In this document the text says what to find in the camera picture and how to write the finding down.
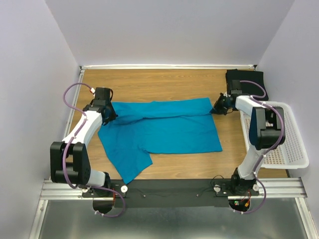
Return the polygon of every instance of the black cloth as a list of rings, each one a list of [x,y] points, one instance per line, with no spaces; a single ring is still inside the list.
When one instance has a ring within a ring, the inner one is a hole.
[[[246,80],[256,82],[258,85],[265,89],[264,85],[264,72],[262,71],[242,71],[242,70],[227,70],[226,83],[230,83],[232,80]],[[250,83],[241,83],[241,90],[244,94],[262,96],[264,93],[258,86]],[[261,101],[267,101],[269,99],[267,91],[264,98],[258,99]]]

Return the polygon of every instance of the wooden table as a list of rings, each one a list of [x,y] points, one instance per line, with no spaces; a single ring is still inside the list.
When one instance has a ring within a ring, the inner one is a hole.
[[[92,87],[108,87],[114,91],[113,102],[174,101],[209,97],[212,105],[220,92],[226,92],[226,70],[223,69],[156,69],[156,70],[86,70],[83,82]],[[76,106],[83,108],[92,94],[81,87]],[[71,129],[80,119],[73,117]],[[200,154],[151,154],[153,165],[137,179],[200,179],[217,174],[229,178],[243,161],[246,148],[239,112],[226,116],[213,115],[222,152]],[[91,167],[108,172],[111,179],[121,179],[108,160],[103,146],[94,134],[88,154]],[[287,177],[285,170],[264,169],[264,178]]]

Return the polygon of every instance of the gray floor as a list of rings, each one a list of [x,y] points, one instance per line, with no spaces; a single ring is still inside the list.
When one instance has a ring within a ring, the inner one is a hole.
[[[253,200],[252,206],[260,203]],[[41,239],[306,239],[294,199],[267,199],[256,213],[228,208],[127,209],[94,215],[91,201],[50,201]]]

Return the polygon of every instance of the white plastic basket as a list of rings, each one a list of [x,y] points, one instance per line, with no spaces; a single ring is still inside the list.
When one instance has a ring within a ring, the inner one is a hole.
[[[285,103],[267,101],[267,104],[271,106],[280,106],[284,109],[286,140],[266,157],[262,167],[276,169],[306,168],[309,165],[309,159],[292,109]],[[250,144],[248,136],[250,116],[240,112],[240,119],[246,150],[248,150]]]

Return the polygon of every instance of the white backdrop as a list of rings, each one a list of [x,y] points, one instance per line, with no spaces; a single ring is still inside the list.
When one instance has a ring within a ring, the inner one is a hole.
[[[293,0],[46,0],[80,65],[258,64]]]
[[[319,228],[319,1],[296,0],[265,52],[258,70],[264,71],[270,100],[288,103],[294,112],[310,165],[292,171],[302,176],[311,213]]]
[[[0,32],[0,238],[26,239],[79,68],[44,0],[0,1]]]

